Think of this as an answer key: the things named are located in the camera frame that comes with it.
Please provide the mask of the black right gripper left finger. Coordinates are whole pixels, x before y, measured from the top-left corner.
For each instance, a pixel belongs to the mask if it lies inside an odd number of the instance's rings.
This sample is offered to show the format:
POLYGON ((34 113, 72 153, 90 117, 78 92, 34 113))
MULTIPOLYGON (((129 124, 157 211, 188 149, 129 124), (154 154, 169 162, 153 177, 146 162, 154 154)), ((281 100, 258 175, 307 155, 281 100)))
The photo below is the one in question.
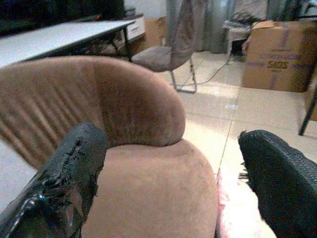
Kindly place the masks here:
POLYGON ((74 126, 54 154, 0 214, 2 238, 79 238, 98 191, 107 135, 74 126))

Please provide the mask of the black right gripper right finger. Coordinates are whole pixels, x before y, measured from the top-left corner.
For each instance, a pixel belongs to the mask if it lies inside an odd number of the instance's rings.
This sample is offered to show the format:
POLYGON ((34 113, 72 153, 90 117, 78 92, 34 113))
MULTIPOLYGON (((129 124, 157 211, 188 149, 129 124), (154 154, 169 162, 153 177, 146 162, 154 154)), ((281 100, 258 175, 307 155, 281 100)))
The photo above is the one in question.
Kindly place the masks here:
POLYGON ((265 130, 243 131, 238 143, 262 218, 278 238, 317 236, 317 165, 265 130))

